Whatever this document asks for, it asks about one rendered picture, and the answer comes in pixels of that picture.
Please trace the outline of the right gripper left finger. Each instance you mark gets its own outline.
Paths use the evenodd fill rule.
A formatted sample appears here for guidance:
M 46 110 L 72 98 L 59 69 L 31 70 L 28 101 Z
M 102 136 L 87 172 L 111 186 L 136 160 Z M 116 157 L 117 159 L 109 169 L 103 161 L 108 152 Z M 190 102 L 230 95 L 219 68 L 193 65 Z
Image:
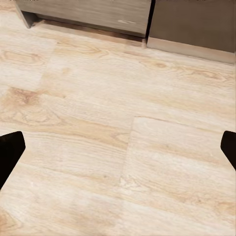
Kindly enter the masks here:
M 0 136 L 0 190 L 26 149 L 21 131 Z

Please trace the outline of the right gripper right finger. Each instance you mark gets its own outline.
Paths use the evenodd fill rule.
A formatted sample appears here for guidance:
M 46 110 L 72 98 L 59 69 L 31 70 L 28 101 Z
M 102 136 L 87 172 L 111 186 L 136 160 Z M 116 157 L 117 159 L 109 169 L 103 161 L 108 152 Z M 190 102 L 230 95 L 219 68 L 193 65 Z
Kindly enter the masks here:
M 224 131 L 220 148 L 236 170 L 236 133 Z

